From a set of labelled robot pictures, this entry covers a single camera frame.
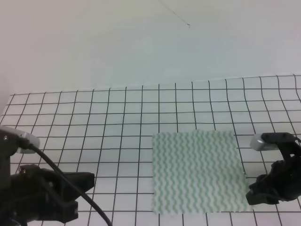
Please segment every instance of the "white background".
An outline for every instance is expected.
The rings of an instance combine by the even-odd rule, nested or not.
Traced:
[[[2,0],[0,77],[28,93],[301,73],[300,1],[162,1]]]

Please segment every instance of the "table surface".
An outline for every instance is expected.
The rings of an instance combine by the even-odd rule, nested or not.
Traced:
[[[279,151],[249,147],[255,133],[301,134],[301,76],[187,82],[123,89],[12,95],[1,125],[30,132],[63,171],[95,173],[90,197],[114,226],[290,226],[301,221],[299,200],[258,205],[253,212],[155,215],[151,211],[151,136],[194,129],[233,130],[250,183],[282,159]],[[15,154],[11,172],[37,154]],[[81,198],[79,218],[68,226],[103,226]],[[30,226],[60,226],[31,222]]]

